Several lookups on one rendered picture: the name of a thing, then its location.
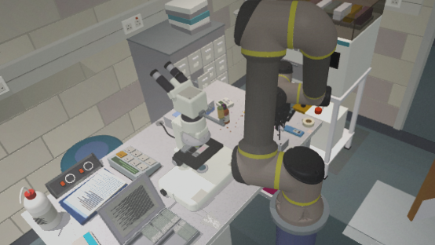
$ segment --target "small bottle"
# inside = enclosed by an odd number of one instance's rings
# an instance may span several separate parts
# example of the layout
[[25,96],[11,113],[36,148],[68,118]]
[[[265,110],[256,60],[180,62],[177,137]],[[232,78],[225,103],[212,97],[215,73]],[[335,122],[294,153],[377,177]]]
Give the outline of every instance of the small bottle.
[[46,194],[36,192],[34,189],[23,187],[20,191],[20,203],[23,189],[27,190],[24,193],[24,196],[26,197],[24,200],[24,208],[33,217],[36,224],[38,224],[44,231],[49,231],[50,229],[57,227],[60,224],[62,216],[57,212]]
[[225,117],[224,108],[221,105],[217,107],[217,117],[219,120]]
[[222,107],[224,108],[224,123],[229,124],[229,110],[227,109],[227,105],[222,104]]

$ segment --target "power cord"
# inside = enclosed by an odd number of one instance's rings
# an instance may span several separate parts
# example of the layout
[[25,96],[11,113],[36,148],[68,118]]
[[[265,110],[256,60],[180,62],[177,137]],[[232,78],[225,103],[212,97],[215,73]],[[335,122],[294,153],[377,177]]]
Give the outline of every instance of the power cord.
[[172,137],[172,138],[175,138],[174,136],[172,136],[172,135],[170,135],[170,134],[168,133],[168,131],[166,130],[166,127],[163,125],[163,122],[162,122],[162,121],[158,121],[158,122],[156,122],[155,124],[156,124],[157,126],[158,126],[158,125],[162,126],[163,129],[165,130],[165,132],[166,132],[167,135],[169,135],[169,136]]

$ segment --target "white plastic bottle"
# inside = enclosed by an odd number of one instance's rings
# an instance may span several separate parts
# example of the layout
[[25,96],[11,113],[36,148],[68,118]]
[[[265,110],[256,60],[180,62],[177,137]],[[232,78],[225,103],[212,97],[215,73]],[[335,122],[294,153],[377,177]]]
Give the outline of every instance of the white plastic bottle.
[[26,197],[24,200],[24,208],[26,208],[29,214],[33,217],[36,224],[45,231],[57,227],[60,224],[62,216],[57,212],[46,194],[36,192],[34,189],[29,190],[23,187],[20,191],[20,204],[23,196],[23,189],[27,190],[24,193],[24,196]]

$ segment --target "blue clipboard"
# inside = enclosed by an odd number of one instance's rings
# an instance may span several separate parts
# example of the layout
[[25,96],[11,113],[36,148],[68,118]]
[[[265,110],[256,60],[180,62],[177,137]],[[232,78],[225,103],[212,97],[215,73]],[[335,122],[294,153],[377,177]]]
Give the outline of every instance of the blue clipboard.
[[[80,185],[80,187],[78,187],[76,190],[74,190],[72,193],[74,193],[75,191],[77,191],[79,188],[81,188],[87,181],[83,182],[82,185]],[[113,196],[111,196],[107,201],[109,201],[112,197],[116,196],[116,194],[118,194],[119,192],[121,192],[125,187],[127,186],[127,184],[125,184],[124,186],[122,186],[120,188],[120,190],[118,190]],[[69,194],[68,196],[66,196],[65,198],[63,198],[61,201],[59,201],[59,204],[61,207],[63,207],[80,225],[84,225],[85,223],[88,222],[88,220],[90,220],[93,216],[95,216],[95,214],[97,214],[97,211],[93,212],[90,216],[88,217],[84,217],[81,214],[79,214],[78,212],[76,212],[72,207],[68,206],[65,203],[66,198],[68,198],[71,194]]]

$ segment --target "chair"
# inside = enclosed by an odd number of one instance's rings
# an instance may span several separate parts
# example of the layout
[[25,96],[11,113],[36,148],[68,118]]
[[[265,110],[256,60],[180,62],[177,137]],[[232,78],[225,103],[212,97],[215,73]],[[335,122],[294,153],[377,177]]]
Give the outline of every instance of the chair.
[[90,153],[95,154],[98,159],[102,159],[109,152],[122,145],[122,141],[110,135],[97,135],[88,137],[79,143],[74,144],[65,153],[60,161],[60,170],[65,172],[78,161],[87,157]]

